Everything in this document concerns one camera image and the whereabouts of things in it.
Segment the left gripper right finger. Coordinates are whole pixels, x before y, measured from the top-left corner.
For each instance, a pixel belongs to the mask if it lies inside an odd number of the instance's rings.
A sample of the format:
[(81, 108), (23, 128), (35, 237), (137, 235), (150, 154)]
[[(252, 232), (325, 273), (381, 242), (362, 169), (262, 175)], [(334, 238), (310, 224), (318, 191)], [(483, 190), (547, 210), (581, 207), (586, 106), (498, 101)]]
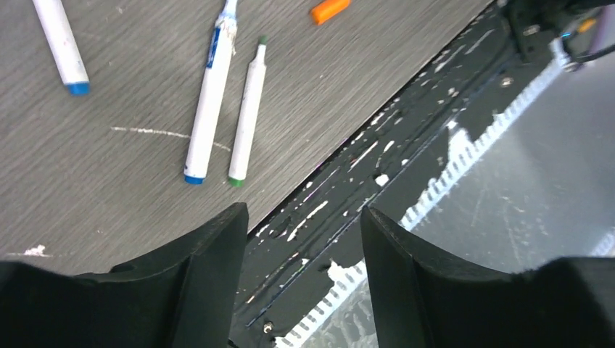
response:
[(612, 347), (614, 259), (559, 257), (504, 273), (360, 216), (380, 347)]

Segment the white marker blue end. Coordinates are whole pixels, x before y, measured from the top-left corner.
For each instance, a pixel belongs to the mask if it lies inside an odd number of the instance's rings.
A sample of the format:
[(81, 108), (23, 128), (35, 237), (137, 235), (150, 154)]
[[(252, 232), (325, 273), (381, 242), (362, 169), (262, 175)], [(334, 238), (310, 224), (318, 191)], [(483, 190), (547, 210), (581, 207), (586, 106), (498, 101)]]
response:
[(183, 170), (184, 180), (190, 184), (199, 185), (207, 176), (228, 71), (234, 54), (236, 8), (237, 0), (227, 0), (212, 31)]

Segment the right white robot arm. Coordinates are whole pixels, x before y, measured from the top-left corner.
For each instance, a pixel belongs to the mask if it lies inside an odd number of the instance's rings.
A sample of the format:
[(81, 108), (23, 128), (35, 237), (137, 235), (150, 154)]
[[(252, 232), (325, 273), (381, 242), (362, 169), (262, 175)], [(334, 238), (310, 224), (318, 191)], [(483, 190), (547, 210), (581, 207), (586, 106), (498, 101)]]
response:
[(591, 0), (497, 2), (509, 37), (522, 62), (529, 63), (534, 59), (537, 49), (533, 37), (546, 32), (561, 39), (564, 53), (577, 64), (591, 62), (614, 52), (614, 45), (586, 54), (578, 54), (569, 48), (569, 41), (593, 28), (602, 11), (613, 4), (613, 1)]

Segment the orange pen cap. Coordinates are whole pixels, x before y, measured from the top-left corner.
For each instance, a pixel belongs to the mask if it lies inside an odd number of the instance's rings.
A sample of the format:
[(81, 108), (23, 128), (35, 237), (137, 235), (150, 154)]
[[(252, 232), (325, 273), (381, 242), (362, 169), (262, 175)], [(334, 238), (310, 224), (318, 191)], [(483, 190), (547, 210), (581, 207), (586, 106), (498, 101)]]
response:
[(350, 0), (324, 0), (310, 10), (310, 16), (315, 24), (322, 25), (351, 4)]

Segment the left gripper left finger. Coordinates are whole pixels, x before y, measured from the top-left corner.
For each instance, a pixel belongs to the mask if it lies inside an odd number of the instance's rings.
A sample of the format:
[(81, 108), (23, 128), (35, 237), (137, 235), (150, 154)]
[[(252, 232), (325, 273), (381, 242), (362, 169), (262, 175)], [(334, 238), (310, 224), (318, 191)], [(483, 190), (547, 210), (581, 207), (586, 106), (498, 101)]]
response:
[(107, 273), (1, 263), (3, 347), (226, 347), (246, 204)]

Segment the white marker green tip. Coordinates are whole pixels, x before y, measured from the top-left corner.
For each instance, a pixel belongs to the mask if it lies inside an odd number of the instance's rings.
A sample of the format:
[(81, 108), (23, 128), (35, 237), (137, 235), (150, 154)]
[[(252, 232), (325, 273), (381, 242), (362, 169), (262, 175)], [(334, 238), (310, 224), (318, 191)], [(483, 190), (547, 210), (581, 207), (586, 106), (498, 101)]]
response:
[(235, 187), (243, 186), (247, 177), (249, 158), (267, 69), (265, 64), (267, 42), (267, 36), (259, 37), (255, 58), (248, 66), (245, 79), (236, 135), (231, 153), (231, 162), (228, 169), (228, 182)]

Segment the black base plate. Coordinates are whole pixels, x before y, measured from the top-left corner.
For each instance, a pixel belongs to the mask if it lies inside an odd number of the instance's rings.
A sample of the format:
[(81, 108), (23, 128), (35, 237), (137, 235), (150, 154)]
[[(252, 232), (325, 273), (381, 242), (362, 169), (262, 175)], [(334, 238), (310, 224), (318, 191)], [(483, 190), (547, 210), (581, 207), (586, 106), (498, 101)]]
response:
[(525, 12), (489, 5), (248, 235), (231, 347), (301, 347), (363, 288), (360, 212), (452, 117), (488, 94), (507, 106), (550, 56)]

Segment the white marker blue tip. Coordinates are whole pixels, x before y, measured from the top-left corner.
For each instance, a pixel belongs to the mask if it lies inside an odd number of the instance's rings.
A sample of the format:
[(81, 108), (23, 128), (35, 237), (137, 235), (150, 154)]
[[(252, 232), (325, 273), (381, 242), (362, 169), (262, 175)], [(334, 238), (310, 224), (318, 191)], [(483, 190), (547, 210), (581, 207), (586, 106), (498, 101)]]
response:
[(33, 0), (63, 85), (73, 96), (90, 92), (90, 81), (60, 0)]

